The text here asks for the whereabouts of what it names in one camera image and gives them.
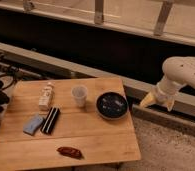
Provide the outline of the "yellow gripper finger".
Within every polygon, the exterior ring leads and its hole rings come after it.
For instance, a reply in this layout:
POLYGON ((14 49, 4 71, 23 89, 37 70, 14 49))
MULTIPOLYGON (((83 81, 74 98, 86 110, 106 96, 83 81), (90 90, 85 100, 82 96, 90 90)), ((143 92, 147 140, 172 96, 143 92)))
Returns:
POLYGON ((148 107, 156 103, 156 97, 152 92, 149 92, 140 102, 141 107, 148 107))
POLYGON ((173 106, 174 106, 174 100, 168 100, 166 102, 166 108, 168 111, 171 111, 173 109, 173 106))

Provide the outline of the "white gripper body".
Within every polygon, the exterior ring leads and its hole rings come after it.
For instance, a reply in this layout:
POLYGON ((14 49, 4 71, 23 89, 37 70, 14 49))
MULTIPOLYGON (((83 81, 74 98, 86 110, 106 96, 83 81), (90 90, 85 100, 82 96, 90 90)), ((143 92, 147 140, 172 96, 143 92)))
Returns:
POLYGON ((162 79, 156 85, 155 94, 159 102, 164 104, 172 104, 175 96, 181 89, 181 85, 169 79, 162 79))

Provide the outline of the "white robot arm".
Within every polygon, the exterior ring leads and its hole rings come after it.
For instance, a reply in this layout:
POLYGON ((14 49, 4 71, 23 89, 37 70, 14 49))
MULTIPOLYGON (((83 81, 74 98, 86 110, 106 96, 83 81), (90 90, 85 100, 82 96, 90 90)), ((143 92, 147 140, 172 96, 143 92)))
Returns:
POLYGON ((162 79, 141 100, 141 107, 161 103, 171 111, 182 88, 189 85, 195 89, 195 57, 169 57, 162 64, 162 71, 162 79))

